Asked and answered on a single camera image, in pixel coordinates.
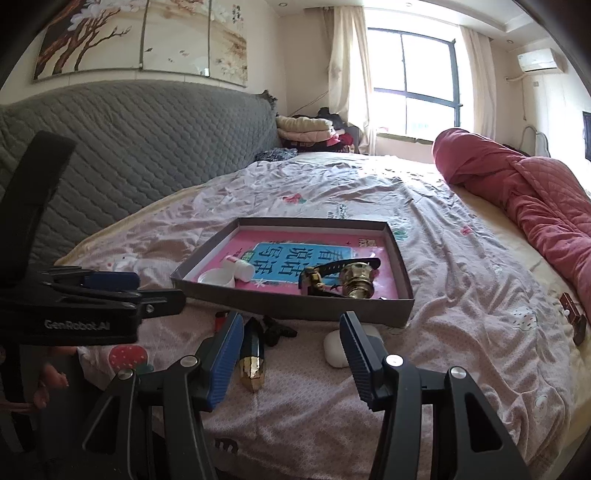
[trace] window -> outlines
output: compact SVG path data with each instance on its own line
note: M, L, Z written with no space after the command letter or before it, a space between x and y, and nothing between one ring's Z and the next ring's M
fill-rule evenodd
M370 27L368 43L379 132L435 140L460 126L455 41Z

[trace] ceiling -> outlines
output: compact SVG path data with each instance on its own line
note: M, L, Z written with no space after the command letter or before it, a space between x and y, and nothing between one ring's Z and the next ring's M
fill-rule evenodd
M548 36L513 0L283 0L287 6L280 7L281 1L267 3L282 17L298 14L304 8L341 5L413 13L473 28L507 51Z

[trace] air conditioner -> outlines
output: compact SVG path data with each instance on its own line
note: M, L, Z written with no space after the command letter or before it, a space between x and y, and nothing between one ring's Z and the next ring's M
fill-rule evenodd
M559 57L551 48L522 53L517 55L517 60L526 73L564 73Z

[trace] pink quilted blanket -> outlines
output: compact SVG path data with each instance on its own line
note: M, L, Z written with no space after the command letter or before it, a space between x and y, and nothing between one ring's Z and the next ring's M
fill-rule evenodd
M591 313L591 202L566 165L524 157L460 128L437 137L433 157L448 183L501 208Z

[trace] white bottle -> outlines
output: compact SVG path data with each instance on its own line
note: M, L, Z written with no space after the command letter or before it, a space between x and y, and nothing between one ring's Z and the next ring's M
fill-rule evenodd
M254 265L231 255L222 260L222 268L231 270L234 273L234 278L244 282L251 281L252 277L255 276Z

